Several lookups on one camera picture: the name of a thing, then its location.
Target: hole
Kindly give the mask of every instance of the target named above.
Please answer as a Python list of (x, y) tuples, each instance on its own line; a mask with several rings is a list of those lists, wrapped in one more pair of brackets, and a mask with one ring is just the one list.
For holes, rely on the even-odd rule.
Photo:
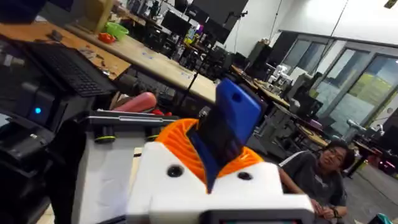
[(180, 177), (184, 173), (184, 168), (180, 165), (171, 165), (167, 169), (167, 175), (169, 177)]
[(242, 101), (241, 95), (234, 93), (232, 95), (232, 100), (239, 103), (240, 101)]
[(242, 180), (251, 180), (253, 179), (253, 176), (248, 172), (240, 172), (238, 173), (238, 178)]

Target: green bowl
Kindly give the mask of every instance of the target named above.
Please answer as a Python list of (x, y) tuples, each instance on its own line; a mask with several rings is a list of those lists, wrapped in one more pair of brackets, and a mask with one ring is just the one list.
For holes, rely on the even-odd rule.
[(126, 34), (129, 33), (129, 30), (127, 30), (126, 28), (117, 23), (107, 22), (106, 32), (115, 36), (117, 40), (121, 40)]

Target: keyboard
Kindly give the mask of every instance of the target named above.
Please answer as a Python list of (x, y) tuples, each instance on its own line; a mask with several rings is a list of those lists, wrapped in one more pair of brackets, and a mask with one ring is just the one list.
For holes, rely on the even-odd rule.
[(29, 43), (27, 47), (57, 78), (82, 97), (108, 95), (114, 87), (90, 61), (75, 49), (61, 45)]

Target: gray t-shirt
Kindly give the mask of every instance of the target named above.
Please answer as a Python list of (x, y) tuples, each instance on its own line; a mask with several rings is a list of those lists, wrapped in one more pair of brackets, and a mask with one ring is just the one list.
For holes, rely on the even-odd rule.
[(346, 206), (341, 175), (337, 172), (321, 175), (317, 172), (317, 162), (314, 154), (305, 151), (281, 166), (290, 178), (321, 206)]

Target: white robot body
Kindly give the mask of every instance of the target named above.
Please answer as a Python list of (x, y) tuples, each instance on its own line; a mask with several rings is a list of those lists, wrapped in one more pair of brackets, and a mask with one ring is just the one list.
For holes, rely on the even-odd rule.
[[(170, 177), (172, 166), (181, 167), (179, 177)], [(245, 172), (252, 179), (244, 180)], [(278, 219), (301, 219), (310, 223), (313, 209), (306, 195), (283, 194), (278, 167), (260, 162), (216, 180), (211, 194), (204, 183), (162, 143), (147, 143), (127, 205), (128, 223), (200, 223), (206, 211), (273, 211)], [(294, 216), (290, 211), (300, 211)]]

